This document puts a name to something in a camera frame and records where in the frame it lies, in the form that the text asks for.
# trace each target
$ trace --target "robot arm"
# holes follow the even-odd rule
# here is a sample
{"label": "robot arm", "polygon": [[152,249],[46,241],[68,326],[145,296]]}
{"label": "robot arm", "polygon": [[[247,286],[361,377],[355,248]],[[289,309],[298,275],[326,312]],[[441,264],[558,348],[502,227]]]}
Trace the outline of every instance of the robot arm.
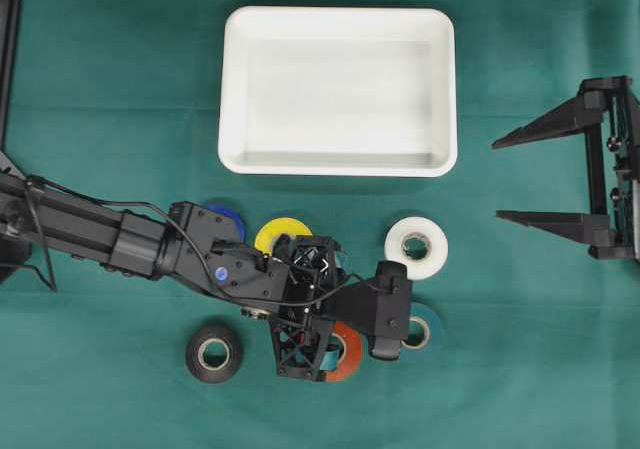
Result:
{"label": "robot arm", "polygon": [[[107,205],[151,208],[165,220]],[[369,354],[384,360],[397,359],[408,336],[412,284],[403,265],[381,262],[368,280],[346,274],[336,263],[339,245],[318,236],[285,236],[269,256],[243,244],[231,218],[191,202],[165,214],[0,173],[0,282],[24,265],[33,243],[47,257],[51,248],[128,277],[169,276],[267,319],[281,376],[324,380],[320,366],[338,320],[367,336]],[[359,281],[347,284],[352,276]],[[55,289],[52,271],[50,279]]]}

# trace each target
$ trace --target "cable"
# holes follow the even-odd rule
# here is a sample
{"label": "cable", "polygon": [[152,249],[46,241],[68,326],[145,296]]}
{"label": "cable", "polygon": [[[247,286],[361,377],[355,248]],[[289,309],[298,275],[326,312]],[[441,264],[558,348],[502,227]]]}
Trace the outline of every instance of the cable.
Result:
{"label": "cable", "polygon": [[38,237],[40,237],[40,241],[42,243],[42,248],[44,250],[44,259],[47,263],[47,271],[49,272],[49,280],[45,280],[42,277],[42,273],[38,270],[38,275],[42,282],[51,289],[53,292],[58,292],[58,286],[56,285],[56,276],[53,271],[53,264],[51,263],[51,255],[49,254],[49,245],[47,244],[47,240],[44,237],[44,231],[42,230],[42,224],[40,224],[40,216],[38,215],[38,211],[36,211],[36,206],[33,203],[33,199],[31,197],[31,185],[32,181],[27,178],[25,180],[24,187],[24,198],[27,201],[27,206],[29,207],[29,212],[31,213],[31,217],[33,218],[33,223],[36,226],[36,231],[38,233]]}
{"label": "cable", "polygon": [[33,266],[31,264],[12,264],[10,262],[0,262],[0,267],[15,267],[16,269],[29,269],[31,271],[34,271],[38,275],[38,277],[40,278],[40,280],[43,282],[45,286],[51,287],[49,286],[49,281],[45,279],[44,274],[42,274],[40,269],[38,269],[36,266]]}
{"label": "cable", "polygon": [[182,229],[180,227],[180,225],[178,225],[173,219],[171,219],[171,216],[169,216],[169,214],[164,212],[162,209],[160,209],[155,204],[152,204],[150,202],[143,202],[143,201],[109,201],[107,199],[98,199],[96,197],[87,196],[85,194],[81,194],[79,192],[73,191],[73,190],[69,189],[68,187],[62,186],[62,185],[60,185],[58,183],[50,181],[49,179],[46,179],[46,178],[41,177],[41,176],[38,176],[37,179],[40,180],[43,184],[45,184],[45,185],[47,185],[49,187],[53,187],[54,189],[57,189],[57,190],[59,190],[61,192],[69,194],[71,196],[75,196],[75,197],[78,197],[80,199],[84,199],[85,201],[92,202],[94,204],[98,204],[98,205],[101,205],[101,206],[146,207],[147,209],[151,209],[152,211],[154,211],[158,215],[162,216],[164,218],[164,220],[169,225],[171,225],[176,231],[178,231],[180,233],[180,235],[184,238],[185,241],[187,241],[187,244],[189,244],[191,249],[193,249],[193,252],[196,254],[198,259],[200,260],[200,264],[202,264],[202,267],[204,268],[205,273],[207,274],[207,278],[209,279],[209,282],[211,283],[211,287],[215,287],[215,288],[219,289],[220,292],[222,292],[222,294],[224,294],[227,298],[235,299],[233,295],[229,294],[228,292],[226,292],[224,289],[222,289],[221,287],[219,287],[215,283],[215,279],[213,277],[213,273],[211,272],[211,269],[209,268],[207,262],[205,261],[204,255],[202,254],[202,251],[200,251],[200,249],[198,248],[196,243],[193,242],[193,239],[191,239],[189,234],[187,234],[187,232],[184,229]]}
{"label": "cable", "polygon": [[[180,233],[180,235],[185,239],[185,241],[187,241],[187,243],[189,244],[189,246],[191,247],[191,249],[193,249],[193,252],[196,254],[196,256],[198,257],[200,264],[202,265],[203,269],[205,270],[205,273],[207,274],[207,277],[209,279],[209,282],[211,283],[211,287],[212,289],[217,289],[218,291],[220,291],[226,298],[232,300],[232,301],[236,301],[236,302],[246,302],[246,301],[253,301],[253,302],[264,302],[264,303],[270,303],[270,304],[276,304],[276,305],[280,305],[280,306],[286,306],[286,307],[306,307],[306,306],[311,306],[313,304],[317,304],[318,302],[322,302],[325,299],[328,299],[329,297],[331,297],[332,295],[334,295],[335,293],[337,293],[340,289],[342,289],[346,283],[349,281],[349,279],[351,279],[352,277],[358,279],[360,282],[364,283],[367,285],[367,287],[369,287],[372,290],[376,290],[376,291],[380,291],[380,288],[377,288],[373,285],[371,285],[369,282],[367,282],[362,276],[356,274],[356,273],[350,273],[347,274],[343,280],[333,289],[327,291],[326,293],[322,294],[321,296],[318,296],[314,299],[311,299],[310,301],[305,301],[305,302],[287,302],[287,301],[274,301],[272,299],[266,299],[266,298],[261,298],[261,297],[238,297],[235,296],[233,294],[228,293],[226,290],[224,290],[222,287],[220,287],[218,284],[216,284],[213,273],[211,272],[211,268],[209,267],[209,265],[207,264],[204,255],[202,254],[202,251],[200,250],[200,248],[195,244],[195,242],[193,241],[193,239],[191,239],[191,237],[186,233],[186,231],[184,229],[182,229],[182,227],[180,227],[172,218],[171,216],[169,216],[169,214],[165,213],[162,209],[160,209],[158,206],[150,203],[150,202],[143,202],[143,201],[110,201],[107,199],[98,199],[95,197],[91,197],[91,196],[87,196],[85,194],[81,194],[79,192],[76,192],[72,189],[69,189],[65,186],[62,186],[58,183],[55,183],[53,181],[50,181],[44,177],[38,176],[37,178],[34,178],[36,180],[39,180],[42,184],[47,185],[49,187],[52,187],[54,189],[57,189],[61,192],[64,192],[66,194],[69,194],[71,196],[75,196],[78,197],[80,199],[84,199],[85,201],[88,202],[92,202],[94,204],[98,204],[98,205],[102,205],[102,206],[125,206],[125,207],[146,207],[148,209],[151,209],[152,211],[156,212],[157,214],[159,214],[160,216],[162,216],[166,222],[168,224],[170,224],[176,231],[178,231]],[[46,253],[48,254],[48,248],[46,247],[46,243],[45,245],[45,250]],[[224,247],[220,247],[218,249],[220,252],[242,252],[242,253],[246,253],[249,254],[251,256],[256,256],[256,253],[259,253],[259,251],[257,251],[256,249],[252,248],[252,247],[242,247],[240,245],[236,245],[236,244],[230,244],[228,247],[224,248]]]}

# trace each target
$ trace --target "black tape roll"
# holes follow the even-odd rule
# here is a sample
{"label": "black tape roll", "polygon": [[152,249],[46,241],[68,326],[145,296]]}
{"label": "black tape roll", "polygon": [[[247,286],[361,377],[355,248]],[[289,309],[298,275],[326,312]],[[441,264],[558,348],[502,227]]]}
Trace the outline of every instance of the black tape roll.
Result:
{"label": "black tape roll", "polygon": [[[222,356],[209,356],[207,348],[220,345]],[[243,349],[240,338],[223,324],[212,324],[198,329],[187,344],[186,361],[191,374],[202,382],[225,382],[238,372],[242,364]]]}

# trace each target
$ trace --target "screw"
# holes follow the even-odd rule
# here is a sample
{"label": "screw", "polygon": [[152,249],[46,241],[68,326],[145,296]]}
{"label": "screw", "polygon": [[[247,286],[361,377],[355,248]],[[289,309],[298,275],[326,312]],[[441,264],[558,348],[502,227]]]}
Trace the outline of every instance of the screw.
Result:
{"label": "screw", "polygon": [[620,149],[620,139],[613,136],[607,139],[607,149],[609,149],[611,152],[616,152],[618,149]]}
{"label": "screw", "polygon": [[618,202],[622,197],[620,196],[620,189],[614,187],[611,189],[611,194],[609,195],[613,202]]}

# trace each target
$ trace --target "white plastic bin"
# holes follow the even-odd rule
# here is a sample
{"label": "white plastic bin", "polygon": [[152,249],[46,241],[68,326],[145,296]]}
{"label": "white plastic bin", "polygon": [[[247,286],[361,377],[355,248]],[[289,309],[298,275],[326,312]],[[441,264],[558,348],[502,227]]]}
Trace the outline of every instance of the white plastic bin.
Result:
{"label": "white plastic bin", "polygon": [[453,24],[433,9],[236,10],[218,154],[238,173],[446,173],[457,157]]}

